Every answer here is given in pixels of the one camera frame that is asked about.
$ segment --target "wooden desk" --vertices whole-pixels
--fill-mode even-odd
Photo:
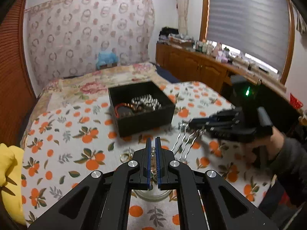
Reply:
[[[156,62],[181,81],[200,81],[221,93],[223,84],[231,86],[230,77],[234,74],[244,76],[252,84],[258,78],[262,83],[282,97],[286,97],[286,88],[263,74],[251,74],[244,66],[234,66],[217,62],[213,57],[200,52],[190,52],[176,46],[157,43]]]

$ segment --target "orange print tablecloth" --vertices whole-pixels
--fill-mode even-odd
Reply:
[[[123,139],[117,136],[108,96],[67,105],[44,113],[33,122],[22,169],[21,193],[28,225],[92,170],[103,173],[115,170],[121,164],[120,155],[129,148],[144,148],[147,137],[160,136],[163,147],[172,149],[178,136],[178,123],[183,119],[204,117],[231,107],[199,82],[160,88],[176,103],[172,125]],[[216,170],[255,206],[259,206],[269,188],[270,178],[246,166],[238,143],[223,142],[219,146],[216,140],[203,135],[192,146],[187,161],[193,170]],[[127,229],[180,229],[176,191],[158,202],[132,196]]]

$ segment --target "brown louvered door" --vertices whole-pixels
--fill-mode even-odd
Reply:
[[[0,25],[0,143],[8,146],[17,144],[22,121],[36,100],[23,52],[25,2],[16,0]]]

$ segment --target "green light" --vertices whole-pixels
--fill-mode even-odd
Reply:
[[[251,87],[249,86],[249,87],[248,87],[248,90],[247,90],[246,93],[245,93],[246,96],[248,96],[249,90],[250,90],[250,89],[251,89]]]

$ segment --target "human hand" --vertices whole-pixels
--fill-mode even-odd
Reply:
[[[284,135],[275,127],[273,127],[273,135],[264,138],[259,138],[243,145],[245,160],[248,163],[253,163],[257,156],[253,153],[253,149],[265,145],[268,152],[268,160],[272,160],[282,149],[284,145]]]

